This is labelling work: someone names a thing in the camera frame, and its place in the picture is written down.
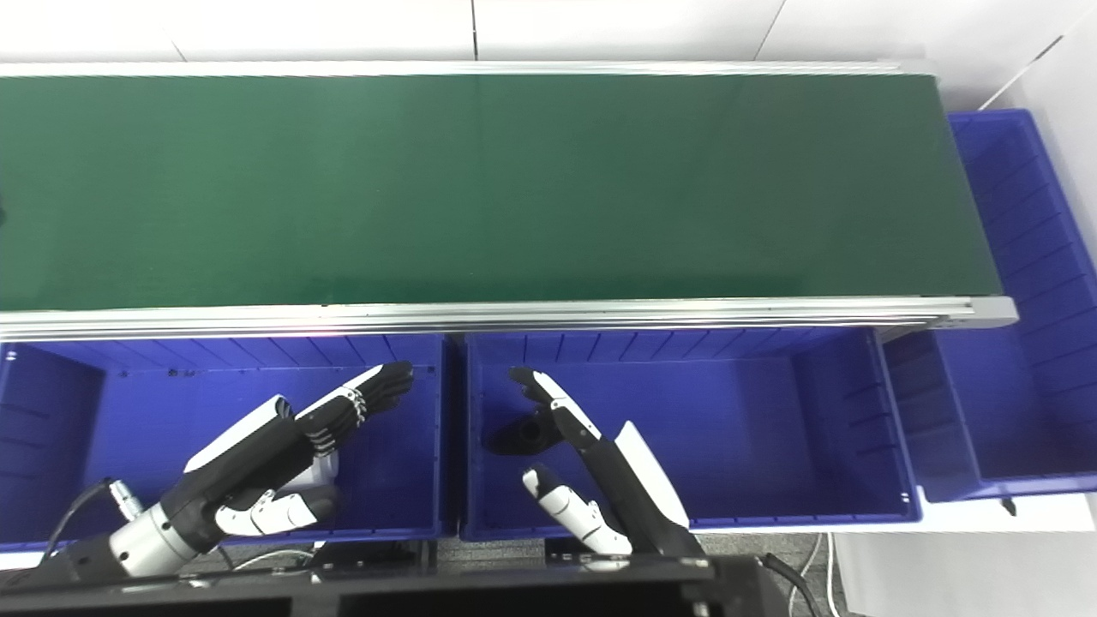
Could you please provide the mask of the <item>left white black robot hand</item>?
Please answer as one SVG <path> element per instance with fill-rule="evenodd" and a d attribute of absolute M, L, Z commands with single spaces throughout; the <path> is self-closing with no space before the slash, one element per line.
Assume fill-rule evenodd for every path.
<path fill-rule="evenodd" d="M 369 368 L 306 410 L 275 395 L 194 455 L 176 487 L 159 500 L 159 530 L 208 552 L 228 536 L 285 534 L 325 521 L 340 507 L 339 487 L 291 492 L 291 480 L 332 456 L 382 411 L 394 410 L 414 367 Z"/>

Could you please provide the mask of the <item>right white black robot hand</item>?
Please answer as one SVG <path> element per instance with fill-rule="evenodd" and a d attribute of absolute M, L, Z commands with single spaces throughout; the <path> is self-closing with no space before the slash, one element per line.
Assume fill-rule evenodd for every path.
<path fill-rule="evenodd" d="M 552 375 L 525 366 L 509 368 L 508 375 L 534 403 L 533 413 L 516 425 L 525 448 L 544 452 L 568 444 L 608 500 L 603 511 L 538 462 L 522 472 L 521 483 L 542 512 L 595 554 L 706 556 L 690 531 L 680 496 L 634 422 L 623 422 L 610 438 Z"/>

